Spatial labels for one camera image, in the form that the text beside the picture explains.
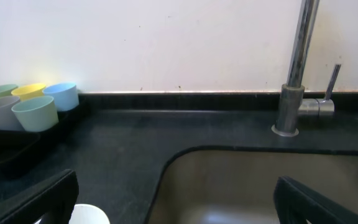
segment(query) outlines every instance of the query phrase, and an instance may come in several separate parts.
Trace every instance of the backsplash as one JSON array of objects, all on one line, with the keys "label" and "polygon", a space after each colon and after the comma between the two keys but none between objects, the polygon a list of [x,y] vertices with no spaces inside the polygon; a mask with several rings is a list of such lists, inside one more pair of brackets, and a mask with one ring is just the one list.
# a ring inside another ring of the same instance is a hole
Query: backsplash
[{"label": "backsplash", "polygon": [[[84,93],[280,91],[299,0],[0,1],[0,84]],[[320,0],[303,85],[358,91],[358,1]]]}]

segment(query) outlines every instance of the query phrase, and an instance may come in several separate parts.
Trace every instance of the countertop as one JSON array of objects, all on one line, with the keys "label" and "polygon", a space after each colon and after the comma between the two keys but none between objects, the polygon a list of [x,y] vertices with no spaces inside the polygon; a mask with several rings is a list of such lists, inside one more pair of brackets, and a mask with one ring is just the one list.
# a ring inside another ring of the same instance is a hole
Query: countertop
[{"label": "countertop", "polygon": [[140,224],[165,164],[191,147],[358,155],[358,113],[301,120],[294,138],[271,131],[276,118],[275,111],[95,111],[28,174],[0,181],[0,202],[73,169],[77,203],[98,206],[111,223]]}]

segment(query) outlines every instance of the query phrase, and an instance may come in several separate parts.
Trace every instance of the sink basin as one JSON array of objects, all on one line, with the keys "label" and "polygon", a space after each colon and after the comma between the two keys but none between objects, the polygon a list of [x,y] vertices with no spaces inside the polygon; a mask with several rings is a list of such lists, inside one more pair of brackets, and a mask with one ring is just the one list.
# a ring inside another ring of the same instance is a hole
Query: sink basin
[{"label": "sink basin", "polygon": [[273,191],[283,175],[358,214],[358,156],[203,150],[167,167],[147,223],[279,223]]}]

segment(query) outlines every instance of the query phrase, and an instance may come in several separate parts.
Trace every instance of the chrome faucet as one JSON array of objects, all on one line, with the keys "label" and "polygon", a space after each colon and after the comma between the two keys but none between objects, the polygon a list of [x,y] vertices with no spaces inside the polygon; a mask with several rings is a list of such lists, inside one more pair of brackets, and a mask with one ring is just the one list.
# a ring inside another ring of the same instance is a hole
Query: chrome faucet
[{"label": "chrome faucet", "polygon": [[293,137],[299,133],[296,128],[300,115],[330,115],[334,112],[331,93],[341,65],[336,65],[324,99],[304,99],[305,87],[301,85],[305,70],[306,58],[316,20],[319,0],[302,0],[301,11],[293,44],[290,71],[286,84],[282,85],[278,118],[272,131],[285,137]]}]

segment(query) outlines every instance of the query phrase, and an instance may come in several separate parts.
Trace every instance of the tray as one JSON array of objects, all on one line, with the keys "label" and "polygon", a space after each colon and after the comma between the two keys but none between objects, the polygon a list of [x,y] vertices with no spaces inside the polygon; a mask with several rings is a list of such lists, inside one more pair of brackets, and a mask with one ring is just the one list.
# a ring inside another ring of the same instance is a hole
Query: tray
[{"label": "tray", "polygon": [[58,112],[59,123],[46,131],[0,131],[0,179],[16,179],[24,175],[42,161],[90,112],[89,103],[80,98],[76,108]]}]

